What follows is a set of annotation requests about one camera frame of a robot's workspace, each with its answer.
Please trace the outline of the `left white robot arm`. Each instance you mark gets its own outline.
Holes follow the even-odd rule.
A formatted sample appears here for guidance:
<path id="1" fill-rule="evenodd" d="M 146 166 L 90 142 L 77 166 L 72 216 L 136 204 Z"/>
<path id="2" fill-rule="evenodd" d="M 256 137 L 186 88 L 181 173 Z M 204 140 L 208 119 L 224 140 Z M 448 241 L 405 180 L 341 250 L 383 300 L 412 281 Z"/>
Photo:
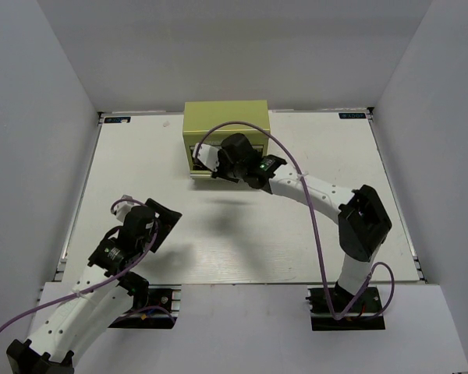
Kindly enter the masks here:
<path id="1" fill-rule="evenodd" d="M 149 302 L 149 281 L 133 272 L 155 253 L 182 218 L 153 199 L 123 196 L 110 208 L 119 225 L 108 230 L 88 257 L 71 292 L 52 302 L 53 313 L 6 356 L 14 373 L 73 373 L 87 349 L 126 312 Z"/>

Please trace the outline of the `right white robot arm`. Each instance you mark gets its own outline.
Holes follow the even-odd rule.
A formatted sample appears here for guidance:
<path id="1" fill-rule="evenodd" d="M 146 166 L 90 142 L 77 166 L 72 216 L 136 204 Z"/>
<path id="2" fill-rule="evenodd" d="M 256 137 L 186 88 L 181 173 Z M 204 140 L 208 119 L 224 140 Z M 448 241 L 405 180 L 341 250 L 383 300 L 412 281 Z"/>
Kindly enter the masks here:
<path id="1" fill-rule="evenodd" d="M 244 182 L 252 189 L 304 205 L 311 202 L 313 210 L 337 224 L 339 246 L 345 255 L 334 293 L 345 310 L 353 311 L 363 304 L 363 283 L 392 229 L 391 219 L 374 188 L 345 188 L 305 176 L 281 157 L 261 155 L 242 133 L 228 136 L 220 146 L 196 146 L 195 157 L 212 178 Z"/>

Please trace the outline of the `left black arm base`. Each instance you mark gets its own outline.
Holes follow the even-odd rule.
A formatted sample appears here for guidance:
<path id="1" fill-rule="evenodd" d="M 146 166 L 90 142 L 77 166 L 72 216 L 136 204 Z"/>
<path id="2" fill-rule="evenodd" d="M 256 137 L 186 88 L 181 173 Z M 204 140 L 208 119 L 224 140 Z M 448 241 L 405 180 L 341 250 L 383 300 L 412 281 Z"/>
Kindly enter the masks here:
<path id="1" fill-rule="evenodd" d="M 181 293 L 181 285 L 150 286 L 145 306 L 125 312 L 109 327 L 130 330 L 170 330 L 179 316 Z"/>

